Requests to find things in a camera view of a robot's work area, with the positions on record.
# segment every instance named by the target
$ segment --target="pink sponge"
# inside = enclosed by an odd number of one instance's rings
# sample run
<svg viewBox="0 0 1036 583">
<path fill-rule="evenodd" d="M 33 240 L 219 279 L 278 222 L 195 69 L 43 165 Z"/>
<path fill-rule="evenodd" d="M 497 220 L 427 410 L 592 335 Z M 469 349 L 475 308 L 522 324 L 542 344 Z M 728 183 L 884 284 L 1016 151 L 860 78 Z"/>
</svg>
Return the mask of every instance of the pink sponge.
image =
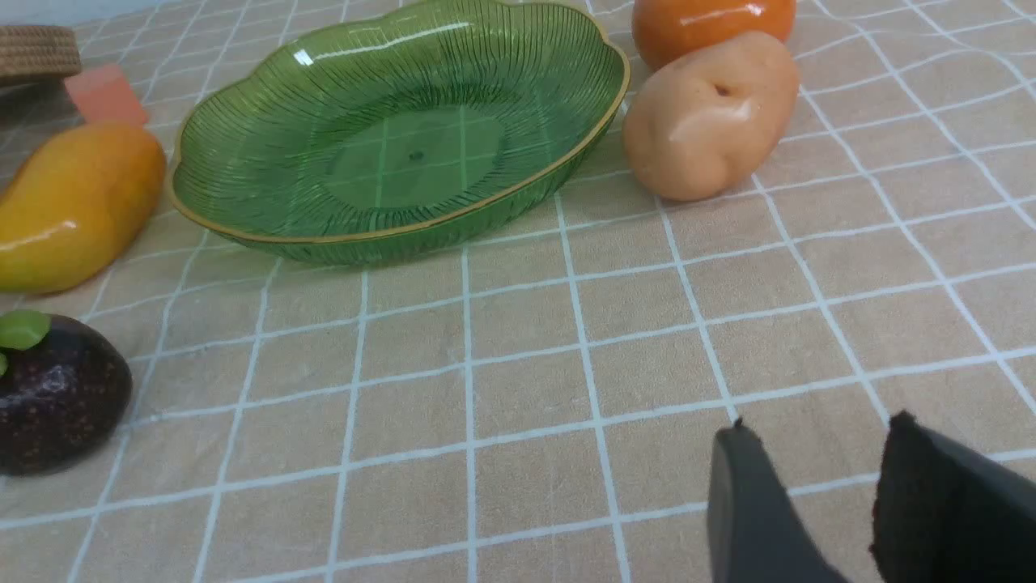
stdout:
<svg viewBox="0 0 1036 583">
<path fill-rule="evenodd" d="M 143 125 L 147 112 L 133 92 L 119 65 L 112 63 L 84 70 L 64 80 L 65 90 L 86 120 L 118 119 Z"/>
</svg>

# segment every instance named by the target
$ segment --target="toy mango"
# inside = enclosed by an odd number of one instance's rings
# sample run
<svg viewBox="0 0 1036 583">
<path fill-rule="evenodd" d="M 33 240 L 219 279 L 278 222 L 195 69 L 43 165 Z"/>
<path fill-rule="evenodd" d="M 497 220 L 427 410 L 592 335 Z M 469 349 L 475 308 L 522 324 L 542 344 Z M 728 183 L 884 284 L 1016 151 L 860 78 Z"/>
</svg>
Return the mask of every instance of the toy mango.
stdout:
<svg viewBox="0 0 1036 583">
<path fill-rule="evenodd" d="M 103 270 L 144 227 L 165 173 L 162 144 L 134 123 L 48 140 L 0 195 L 0 293 L 57 293 Z"/>
</svg>

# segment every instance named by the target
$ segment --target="toy orange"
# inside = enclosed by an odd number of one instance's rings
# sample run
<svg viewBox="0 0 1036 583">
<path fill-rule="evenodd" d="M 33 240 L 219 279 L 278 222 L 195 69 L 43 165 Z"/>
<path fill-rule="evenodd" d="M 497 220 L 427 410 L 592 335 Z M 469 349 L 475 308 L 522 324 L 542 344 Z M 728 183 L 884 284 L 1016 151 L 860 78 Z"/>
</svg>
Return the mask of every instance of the toy orange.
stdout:
<svg viewBox="0 0 1036 583">
<path fill-rule="evenodd" d="M 57 134 L 0 193 L 0 293 L 53 294 L 111 264 L 162 193 L 166 153 L 136 122 Z"/>
<path fill-rule="evenodd" d="M 748 30 L 784 41 L 795 25 L 796 0 L 635 0 L 633 42 L 658 70 L 678 57 Z"/>
</svg>

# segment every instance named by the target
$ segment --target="green stem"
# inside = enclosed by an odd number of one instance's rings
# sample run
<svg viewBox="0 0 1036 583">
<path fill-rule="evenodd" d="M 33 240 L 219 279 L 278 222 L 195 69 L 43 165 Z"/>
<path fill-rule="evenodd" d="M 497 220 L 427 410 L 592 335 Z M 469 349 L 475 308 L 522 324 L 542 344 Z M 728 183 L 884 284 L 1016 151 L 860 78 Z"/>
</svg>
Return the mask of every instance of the green stem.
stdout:
<svg viewBox="0 0 1036 583">
<path fill-rule="evenodd" d="M 27 351 L 51 330 L 51 317 L 36 311 L 13 311 L 0 316 L 0 349 Z"/>
</svg>

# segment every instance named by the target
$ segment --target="beige tablecloth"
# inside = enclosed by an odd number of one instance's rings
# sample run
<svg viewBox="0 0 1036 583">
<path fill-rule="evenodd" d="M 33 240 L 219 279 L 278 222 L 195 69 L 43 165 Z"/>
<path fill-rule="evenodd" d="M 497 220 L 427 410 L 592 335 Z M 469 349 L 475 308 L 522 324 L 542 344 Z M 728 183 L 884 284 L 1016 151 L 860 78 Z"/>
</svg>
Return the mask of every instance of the beige tablecloth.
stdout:
<svg viewBox="0 0 1036 583">
<path fill-rule="evenodd" d="M 587 0 L 648 75 L 631 3 Z M 280 42 L 394 0 L 206 0 L 85 24 L 168 146 Z M 0 490 L 10 582 L 710 580 L 713 433 L 743 415 L 821 549 L 867 553 L 884 422 L 909 409 L 1036 475 L 1036 2 L 804 0 L 803 87 L 754 178 L 663 206 L 618 123 L 551 198 L 365 272 L 164 205 L 60 297 L 131 360 L 96 456 Z M 0 176 L 77 122 L 0 108 Z"/>
</svg>

